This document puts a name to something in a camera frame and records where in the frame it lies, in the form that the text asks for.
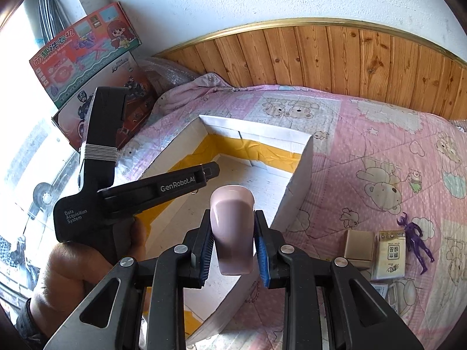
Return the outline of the left hand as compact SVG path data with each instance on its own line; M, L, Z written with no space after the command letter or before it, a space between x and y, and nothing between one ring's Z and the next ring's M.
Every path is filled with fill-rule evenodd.
M80 243L59 243L51 250L30 302L32 318L45 337L86 297L85 284L98 284L111 269L98 251Z

